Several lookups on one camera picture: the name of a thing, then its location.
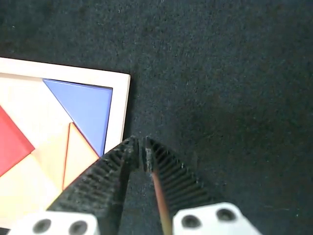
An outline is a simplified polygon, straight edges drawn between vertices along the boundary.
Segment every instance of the carpet surface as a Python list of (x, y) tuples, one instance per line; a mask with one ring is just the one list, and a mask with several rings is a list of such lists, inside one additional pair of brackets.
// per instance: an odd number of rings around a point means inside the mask
[[(311, 0), (0, 0), (0, 56), (129, 73), (150, 136), (264, 234), (313, 234)], [(131, 176), (120, 234), (161, 234)]]

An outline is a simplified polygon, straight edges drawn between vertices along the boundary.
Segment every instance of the wooden puzzle tray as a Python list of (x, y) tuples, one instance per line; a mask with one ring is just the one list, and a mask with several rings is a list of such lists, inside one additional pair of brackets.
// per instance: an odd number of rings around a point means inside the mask
[(0, 227), (122, 141), (128, 74), (0, 58)]

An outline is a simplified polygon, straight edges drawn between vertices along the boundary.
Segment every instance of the wooden frame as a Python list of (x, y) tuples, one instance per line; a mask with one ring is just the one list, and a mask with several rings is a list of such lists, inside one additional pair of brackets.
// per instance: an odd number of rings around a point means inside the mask
[(78, 67), (0, 58), (0, 79), (6, 74), (27, 79), (47, 78), (112, 88), (112, 101), (105, 153), (118, 145), (123, 138), (130, 75)]

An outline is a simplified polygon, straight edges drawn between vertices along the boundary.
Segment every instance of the beige puzzle piece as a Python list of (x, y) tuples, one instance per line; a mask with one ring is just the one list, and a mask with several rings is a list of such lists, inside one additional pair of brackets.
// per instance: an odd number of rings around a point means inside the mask
[(60, 193), (31, 154), (0, 177), (0, 227), (45, 210)]
[(35, 149), (72, 122), (40, 78), (0, 73), (0, 105)]
[(64, 187), (72, 183), (84, 170), (99, 159), (74, 123), (69, 126)]
[(68, 134), (69, 124), (31, 153), (59, 190), (63, 189)]

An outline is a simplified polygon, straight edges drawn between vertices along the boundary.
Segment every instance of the screw hole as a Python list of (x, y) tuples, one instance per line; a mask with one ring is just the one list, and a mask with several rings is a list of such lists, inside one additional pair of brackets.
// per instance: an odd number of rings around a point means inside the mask
[(220, 209), (219, 211), (217, 211), (216, 215), (221, 221), (233, 221), (236, 219), (234, 212), (228, 209)]
[(83, 220), (76, 221), (69, 228), (70, 235), (83, 235), (87, 231), (87, 223)]
[(51, 220), (50, 219), (42, 219), (39, 220), (33, 227), (33, 232), (35, 234), (42, 234), (46, 232), (51, 226)]
[(194, 215), (186, 215), (182, 220), (181, 223), (185, 228), (197, 228), (201, 226), (200, 220), (195, 217)]

